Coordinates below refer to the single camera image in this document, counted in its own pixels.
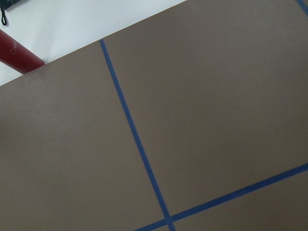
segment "blue line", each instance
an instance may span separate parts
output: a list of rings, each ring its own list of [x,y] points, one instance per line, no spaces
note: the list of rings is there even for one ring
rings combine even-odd
[[[240,190],[231,192],[231,193],[229,193],[227,195],[224,195],[224,196],[219,197],[217,199],[214,199],[212,201],[206,202],[204,204],[198,205],[196,207],[193,207],[193,208],[190,208],[190,209],[185,210],[183,212],[180,212],[178,214],[175,214],[175,215],[171,216],[171,219],[172,219],[173,222],[181,220],[183,218],[186,218],[186,217],[189,217],[191,215],[200,213],[200,212],[202,212],[204,210],[207,210],[209,208],[215,207],[217,205],[220,205],[220,204],[222,204],[224,202],[233,200],[233,199],[238,198],[240,196],[244,196],[245,194],[251,193],[251,192],[256,191],[258,189],[261,189],[263,187],[266,187],[266,186],[269,186],[271,184],[277,183],[277,182],[279,182],[281,180],[284,180],[286,178],[292,177],[292,176],[294,176],[296,174],[305,172],[307,170],[308,170],[308,163],[306,163],[306,164],[304,164],[302,166],[293,168],[291,170],[288,170],[286,172],[283,172],[281,174],[278,174],[276,176],[270,177],[270,178],[268,178],[266,180],[259,181],[258,183],[252,184],[252,185],[247,186],[245,188],[242,188]],[[158,221],[158,222],[154,222],[154,223],[152,223],[150,225],[144,226],[144,227],[138,229],[138,231],[151,231],[151,230],[157,229],[159,227],[161,227],[161,220]]]
[[[303,0],[295,0],[302,10],[308,15],[308,6],[303,2]]]
[[[123,110],[125,112],[125,115],[126,115],[126,119],[128,121],[128,124],[129,124],[129,127],[130,127],[130,130],[133,134],[133,137],[135,139],[135,142],[136,142],[136,145],[138,147],[138,150],[139,150],[139,153],[140,153],[140,156],[142,158],[142,161],[143,161],[143,164],[145,166],[145,169],[148,173],[148,176],[150,178],[150,181],[151,181],[151,184],[152,184],[152,187],[155,191],[155,194],[156,194],[156,197],[158,199],[158,202],[159,202],[159,205],[162,209],[162,212],[164,214],[164,217],[165,217],[165,221],[167,223],[167,225],[169,226],[169,229],[170,231],[176,231],[175,230],[175,227],[172,223],[172,220],[170,218],[170,214],[168,212],[168,209],[167,209],[167,206],[166,206],[166,203],[164,201],[164,198],[162,196],[162,193],[160,192],[160,189],[158,187],[158,184],[157,184],[157,181],[156,181],[156,178],[154,176],[154,173],[152,171],[152,168],[150,166],[150,162],[145,154],[145,151],[144,151],[144,148],[143,148],[143,145],[141,143],[141,140],[139,138],[139,135],[138,135],[138,132],[137,132],[137,129],[135,127],[135,124],[134,124],[134,121],[131,117],[131,114],[129,112],[129,109],[128,109],[128,105],[125,101],[125,98],[124,98],[124,94],[122,92],[122,89],[121,89],[121,86],[120,86],[120,83],[116,77],[116,72],[114,70],[114,67],[112,65],[112,62],[111,62],[111,59],[110,59],[110,56],[108,54],[108,50],[107,50],[107,47],[105,45],[105,42],[104,40],[102,39],[100,41],[100,44],[101,44],[101,47],[102,47],[102,50],[103,50],[103,53],[104,53],[104,56],[105,56],[105,59],[106,59],[106,62],[107,62],[107,65],[108,65],[108,68],[109,68],[109,71],[110,71],[110,74],[111,74],[111,77],[112,77],[112,80],[114,82],[114,85],[115,85],[115,88],[116,88],[116,91],[117,91],[117,94],[119,96],[119,99],[121,101],[121,104],[122,104],[122,107],[123,107]]]

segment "red cylinder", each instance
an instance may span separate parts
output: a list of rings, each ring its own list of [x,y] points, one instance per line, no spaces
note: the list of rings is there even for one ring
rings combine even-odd
[[[0,30],[0,61],[26,74],[44,65],[34,53]]]

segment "white surface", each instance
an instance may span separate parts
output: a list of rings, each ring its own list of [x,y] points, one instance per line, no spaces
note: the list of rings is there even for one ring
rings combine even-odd
[[[49,63],[184,0],[22,0],[0,29]],[[0,63],[0,85],[21,76]]]

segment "blue tape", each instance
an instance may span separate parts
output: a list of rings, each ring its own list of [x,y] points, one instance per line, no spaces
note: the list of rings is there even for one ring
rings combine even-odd
[[[308,163],[306,163],[306,164],[304,164],[302,166],[293,168],[293,169],[291,169],[289,171],[286,171],[284,173],[278,174],[276,176],[270,177],[270,178],[268,178],[266,180],[262,180],[262,181],[260,181],[258,183],[252,184],[252,185],[247,186],[245,188],[242,188],[240,190],[231,192],[231,193],[229,193],[227,195],[224,195],[224,196],[219,197],[217,199],[214,199],[212,201],[206,202],[204,204],[198,205],[196,207],[193,207],[193,208],[190,208],[190,209],[185,210],[183,212],[180,212],[178,214],[175,214],[175,215],[171,216],[171,219],[172,219],[173,222],[181,220],[183,218],[186,218],[186,217],[189,217],[191,215],[200,213],[200,212],[202,212],[204,210],[207,210],[209,208],[212,208],[212,207],[217,206],[219,204],[222,204],[224,202],[233,200],[235,198],[238,198],[238,197],[243,196],[245,194],[251,193],[251,192],[256,191],[258,189],[264,188],[264,187],[269,186],[271,184],[277,183],[277,182],[279,182],[281,180],[284,180],[286,178],[292,177],[292,176],[294,176],[296,174],[305,172],[307,170],[308,170]],[[144,227],[138,229],[138,231],[151,231],[151,230],[157,229],[157,228],[159,228],[161,226],[163,226],[161,221],[158,221],[158,222],[155,222],[153,224],[144,226]]]
[[[308,6],[304,3],[303,0],[296,0],[298,5],[302,8],[302,10],[308,15]]]
[[[120,83],[119,83],[119,81],[118,81],[118,79],[116,77],[116,72],[115,72],[114,67],[112,65],[112,62],[111,62],[110,56],[108,54],[108,50],[107,50],[107,47],[105,45],[104,40],[101,40],[100,44],[101,44],[101,47],[102,47],[102,50],[103,50],[103,53],[104,53],[104,56],[105,56],[108,68],[109,68],[109,72],[110,72],[112,80],[114,82],[117,94],[119,96],[119,99],[121,101],[123,110],[125,112],[125,116],[126,116],[126,119],[128,121],[130,130],[131,130],[131,132],[133,134],[133,137],[134,137],[136,145],[138,147],[138,150],[139,150],[140,156],[142,158],[143,164],[144,164],[145,169],[146,169],[146,171],[148,173],[148,176],[150,178],[152,187],[153,187],[153,189],[155,191],[155,194],[156,194],[156,197],[158,199],[159,205],[160,205],[160,207],[162,209],[162,212],[164,214],[164,218],[165,218],[166,224],[168,225],[170,231],[176,231],[175,227],[174,227],[174,225],[172,223],[172,220],[170,218],[170,214],[169,214],[169,211],[167,209],[166,203],[165,203],[164,198],[163,198],[163,196],[162,196],[162,194],[160,192],[160,189],[158,187],[156,178],[155,178],[154,173],[152,171],[152,168],[150,166],[150,162],[149,162],[149,160],[148,160],[148,158],[146,156],[146,153],[144,151],[143,145],[142,145],[141,140],[139,138],[139,135],[138,135],[137,129],[135,127],[134,121],[133,121],[133,119],[131,117],[131,114],[129,112],[128,105],[127,105],[126,100],[124,98],[124,94],[123,94],[123,91],[121,89]]]

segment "black strap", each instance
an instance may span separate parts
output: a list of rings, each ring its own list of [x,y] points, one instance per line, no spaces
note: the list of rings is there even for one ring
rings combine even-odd
[[[4,9],[1,7],[1,13],[2,13],[2,18],[1,18],[1,22],[4,26],[7,25],[7,21],[6,21],[6,16],[5,16],[5,11]]]

